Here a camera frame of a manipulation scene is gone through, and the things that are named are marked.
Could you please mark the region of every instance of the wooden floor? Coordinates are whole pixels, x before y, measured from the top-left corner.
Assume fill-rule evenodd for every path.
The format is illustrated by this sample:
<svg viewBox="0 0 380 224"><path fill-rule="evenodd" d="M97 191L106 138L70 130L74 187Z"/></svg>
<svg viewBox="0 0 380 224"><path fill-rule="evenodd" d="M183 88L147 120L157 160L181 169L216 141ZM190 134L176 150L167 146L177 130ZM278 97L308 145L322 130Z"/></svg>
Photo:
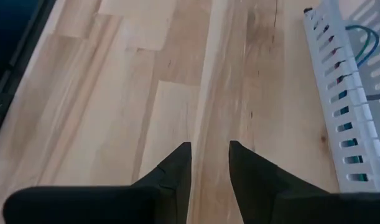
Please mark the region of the wooden floor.
<svg viewBox="0 0 380 224"><path fill-rule="evenodd" d="M29 186L131 184L184 141L188 223L242 223L232 139L338 191L302 25L317 3L57 0L0 132L0 212Z"/></svg>

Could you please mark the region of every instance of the green cable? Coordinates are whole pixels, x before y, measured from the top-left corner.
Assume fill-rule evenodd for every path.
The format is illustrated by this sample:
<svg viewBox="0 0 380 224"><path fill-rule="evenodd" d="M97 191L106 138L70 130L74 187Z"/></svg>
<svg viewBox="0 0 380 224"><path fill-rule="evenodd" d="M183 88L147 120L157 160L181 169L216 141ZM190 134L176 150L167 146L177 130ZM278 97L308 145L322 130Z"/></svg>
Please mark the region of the green cable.
<svg viewBox="0 0 380 224"><path fill-rule="evenodd" d="M365 50L367 49L369 42L371 41L371 32L367 32L367 39L365 41L364 47L361 49L361 51L356 56L356 61L364 54Z"/></svg>
<svg viewBox="0 0 380 224"><path fill-rule="evenodd" d="M357 63L357 66L360 67L360 66L362 66L363 63L365 63L375 53L376 49L378 48L378 46L379 46L379 34L375 30L372 30L368 27L361 26L361 25L352 25L352 26L346 27L346 30L353 30L353 29L362 29L368 35L372 34L373 36L375 36L375 43L374 43L374 46L371 49L371 51L361 61L359 61Z"/></svg>

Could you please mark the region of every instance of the black object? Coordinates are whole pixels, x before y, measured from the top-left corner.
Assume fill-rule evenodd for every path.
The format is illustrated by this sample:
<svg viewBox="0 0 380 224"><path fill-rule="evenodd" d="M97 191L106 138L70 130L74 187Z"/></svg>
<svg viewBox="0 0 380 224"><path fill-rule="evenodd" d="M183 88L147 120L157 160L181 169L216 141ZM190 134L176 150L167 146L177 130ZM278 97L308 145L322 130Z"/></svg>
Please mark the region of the black object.
<svg viewBox="0 0 380 224"><path fill-rule="evenodd" d="M329 194L237 141L229 170L245 224L380 223L380 194Z"/></svg>
<svg viewBox="0 0 380 224"><path fill-rule="evenodd" d="M56 0L0 0L0 127Z"/></svg>
<svg viewBox="0 0 380 224"><path fill-rule="evenodd" d="M313 8L312 7L308 7L308 8L305 8L303 10L303 12L304 12L304 14L306 14L306 13L310 12L311 10L313 10Z"/></svg>
<svg viewBox="0 0 380 224"><path fill-rule="evenodd" d="M183 143L141 180L127 187L33 187L11 195L6 224L186 223L191 144Z"/></svg>

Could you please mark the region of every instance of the wire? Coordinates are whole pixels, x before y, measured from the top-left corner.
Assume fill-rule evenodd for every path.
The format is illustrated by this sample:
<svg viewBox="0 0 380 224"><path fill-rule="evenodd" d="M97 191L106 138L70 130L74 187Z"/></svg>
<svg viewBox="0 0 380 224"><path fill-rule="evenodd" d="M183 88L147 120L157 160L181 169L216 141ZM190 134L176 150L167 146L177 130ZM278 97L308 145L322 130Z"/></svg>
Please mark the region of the wire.
<svg viewBox="0 0 380 224"><path fill-rule="evenodd" d="M380 94L368 95L368 96L366 96L366 99L368 101L380 100Z"/></svg>
<svg viewBox="0 0 380 224"><path fill-rule="evenodd" d="M365 26L361 26L361 25L351 25L351 26L346 27L346 30L353 30L353 29L362 29L362 30L365 30L368 35L373 34L373 36L375 36L374 47L365 56L365 58L363 58L360 62L357 63L357 66L360 67L360 66L362 66L363 63L365 63L372 56L373 53L375 53L376 49L378 48L378 46L379 46L379 35L374 30L372 30L368 27L365 27Z"/></svg>
<svg viewBox="0 0 380 224"><path fill-rule="evenodd" d="M366 40L365 40L364 47L359 51L358 55L356 56L356 61L358 61L359 58L360 58L361 56L363 56L363 54L365 53L365 50L366 50L366 48L368 47L370 41L371 41L371 33L370 33L370 32L367 32L367 38L366 38Z"/></svg>

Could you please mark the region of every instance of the hardwood floor plank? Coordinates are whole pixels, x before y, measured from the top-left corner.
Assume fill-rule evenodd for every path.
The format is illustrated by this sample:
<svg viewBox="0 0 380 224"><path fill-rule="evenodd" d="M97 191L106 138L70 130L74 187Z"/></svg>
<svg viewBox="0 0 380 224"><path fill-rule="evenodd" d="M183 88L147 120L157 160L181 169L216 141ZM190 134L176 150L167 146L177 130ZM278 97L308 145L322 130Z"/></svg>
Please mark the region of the hardwood floor plank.
<svg viewBox="0 0 380 224"><path fill-rule="evenodd" d="M90 95L94 90L96 81L100 74L100 70L104 65L104 60L109 52L109 48L116 36L116 33L121 25L120 17L110 17L104 31L103 38L99 46L95 50L90 64L86 70L86 78L82 81L81 87L76 93L76 99L67 115L58 141L55 143L55 149L50 156L50 160L42 175L41 184L52 184L60 169L61 163L70 148L73 138L76 135L77 129L81 123L81 118L86 110Z"/></svg>
<svg viewBox="0 0 380 224"><path fill-rule="evenodd" d="M284 63L282 6L281 0L277 5L262 0L248 11L239 140L268 159L285 146L278 141L284 123L285 69L280 66Z"/></svg>
<svg viewBox="0 0 380 224"><path fill-rule="evenodd" d="M219 52L212 75L216 82L203 154L196 166L192 223L241 222L229 179L228 143L238 137L248 3L229 1L224 14Z"/></svg>
<svg viewBox="0 0 380 224"><path fill-rule="evenodd" d="M133 183L136 182L137 180L139 180L142 158L144 155L144 149L146 147L147 133L148 133L148 129L149 129L149 126L151 123L152 110L154 108L157 89L158 89L159 82L160 82L161 73L159 72L159 69L157 66L158 58L159 58L159 52L156 52L155 53L154 69L152 71L151 84L150 84L150 88L148 90L146 110L145 110L144 116L142 118L141 133L140 133L139 140L138 140L136 155L134 157L134 168L133 168L133 173L132 173L132 178L131 178L131 182L133 182Z"/></svg>
<svg viewBox="0 0 380 224"><path fill-rule="evenodd" d="M177 0L176 10L157 66L161 80L200 85L211 0Z"/></svg>
<svg viewBox="0 0 380 224"><path fill-rule="evenodd" d="M161 50L177 0L103 0L100 14L124 16L129 47Z"/></svg>
<svg viewBox="0 0 380 224"><path fill-rule="evenodd" d="M200 188L202 187L201 173L203 160L205 157L204 148L207 139L208 125L213 109L218 72L215 69L222 61L221 49L226 37L222 36L224 24L226 22L226 11L228 1L220 1L220 4L213 2L211 6L210 25L208 38L206 41L205 60L203 63L200 94L198 98L197 115L192 140L192 186L190 192L190 204L188 208L187 223L198 223L200 209Z"/></svg>
<svg viewBox="0 0 380 224"><path fill-rule="evenodd" d="M111 16L108 15L97 14L95 16L91 25L89 37L86 40L90 45L97 47L100 44L100 41L103 40L103 35L108 27L108 22L110 19Z"/></svg>
<svg viewBox="0 0 380 224"><path fill-rule="evenodd" d="M153 63L153 52L111 46L56 183L131 184Z"/></svg>
<svg viewBox="0 0 380 224"><path fill-rule="evenodd" d="M159 82L139 178L185 141L191 141L199 87Z"/></svg>
<svg viewBox="0 0 380 224"><path fill-rule="evenodd" d="M101 0L67 0L55 34L87 38Z"/></svg>

